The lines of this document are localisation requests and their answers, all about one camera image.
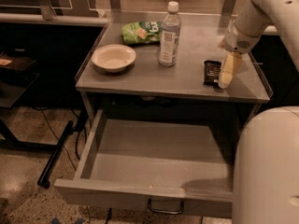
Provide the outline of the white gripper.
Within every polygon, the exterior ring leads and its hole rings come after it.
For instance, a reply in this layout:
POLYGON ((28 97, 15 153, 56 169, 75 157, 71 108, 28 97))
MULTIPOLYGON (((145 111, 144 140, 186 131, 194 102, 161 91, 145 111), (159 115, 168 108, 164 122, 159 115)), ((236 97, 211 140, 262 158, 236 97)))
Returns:
POLYGON ((242 55, 250 52, 260 40, 259 29, 254 22, 232 20, 218 47, 231 52, 221 64, 219 87, 226 89, 243 63, 242 55))

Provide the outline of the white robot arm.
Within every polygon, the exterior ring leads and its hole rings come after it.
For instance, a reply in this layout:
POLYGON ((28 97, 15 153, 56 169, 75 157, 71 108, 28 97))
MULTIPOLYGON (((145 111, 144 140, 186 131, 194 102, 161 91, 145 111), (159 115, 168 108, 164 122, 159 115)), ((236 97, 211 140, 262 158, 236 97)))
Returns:
POLYGON ((253 51, 275 98, 245 126, 235 155, 232 224, 299 224, 299 0, 247 0, 230 22, 220 86, 253 51))

